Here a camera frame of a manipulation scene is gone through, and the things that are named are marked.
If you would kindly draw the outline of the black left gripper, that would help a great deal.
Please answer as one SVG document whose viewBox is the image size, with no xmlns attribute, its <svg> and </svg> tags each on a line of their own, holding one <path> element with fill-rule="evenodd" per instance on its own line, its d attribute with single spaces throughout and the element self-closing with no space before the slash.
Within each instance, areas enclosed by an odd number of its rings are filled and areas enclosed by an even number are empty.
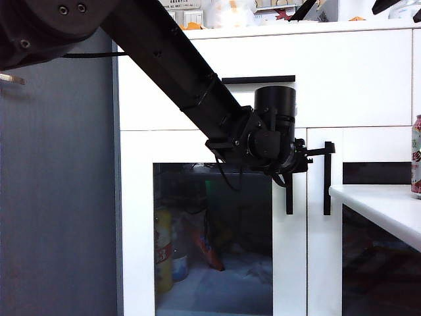
<svg viewBox="0 0 421 316">
<path fill-rule="evenodd" d="M 323 148 L 307 149 L 302 138 L 295 138 L 293 142 L 284 145 L 280 158 L 275 164 L 276 174 L 300 173 L 308 170 L 307 163 L 313 162 L 310 157 L 323 156 L 325 161 L 332 161 L 335 153 L 334 143 L 325 143 Z"/>
</svg>

